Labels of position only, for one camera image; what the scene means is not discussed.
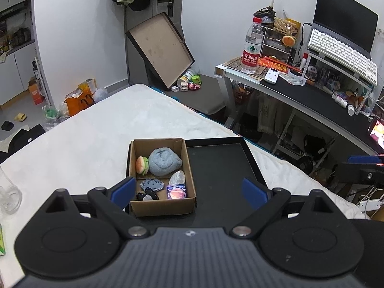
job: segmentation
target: white keyboard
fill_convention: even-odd
[[[344,65],[373,85],[378,85],[376,64],[345,43],[313,29],[308,47]]]

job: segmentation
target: gray floor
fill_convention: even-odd
[[[11,131],[3,131],[0,129],[0,140],[6,139],[12,133],[16,132],[19,128],[25,126],[26,124],[29,128],[33,128],[37,124],[43,125],[44,123],[44,112],[42,107],[46,103],[35,105],[32,99],[32,96],[28,94],[23,99],[15,102],[6,109],[0,110],[0,125],[3,124],[5,120],[12,122],[15,126]],[[15,116],[19,113],[27,115],[27,118],[23,122],[17,122],[14,120]]]

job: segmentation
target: phone screen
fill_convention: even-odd
[[[371,131],[371,137],[384,149],[384,125],[380,120],[376,121]]]

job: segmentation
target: black slipper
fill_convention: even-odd
[[[14,124],[10,121],[4,121],[3,125],[1,126],[1,129],[4,131],[11,131],[14,127]]]

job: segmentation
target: black screen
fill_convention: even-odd
[[[378,15],[354,0],[317,0],[313,22],[370,53]]]

